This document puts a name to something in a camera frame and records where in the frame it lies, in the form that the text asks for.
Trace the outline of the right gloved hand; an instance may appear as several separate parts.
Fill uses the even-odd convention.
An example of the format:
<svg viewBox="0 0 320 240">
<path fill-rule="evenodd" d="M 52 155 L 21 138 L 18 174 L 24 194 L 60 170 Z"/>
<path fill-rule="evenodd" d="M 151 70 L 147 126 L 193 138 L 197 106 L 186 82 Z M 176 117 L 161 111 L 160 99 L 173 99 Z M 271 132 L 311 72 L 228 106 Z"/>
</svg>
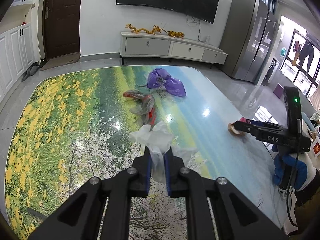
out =
<svg viewBox="0 0 320 240">
<path fill-rule="evenodd" d="M 319 189 L 319 171 L 314 167 L 307 153 L 286 153 L 282 156 L 278 153 L 277 146 L 272 150 L 276 152 L 274 158 L 273 182 L 280 186 L 285 178 L 285 168 L 289 168 L 289 181 L 296 192 L 313 192 Z"/>
</svg>

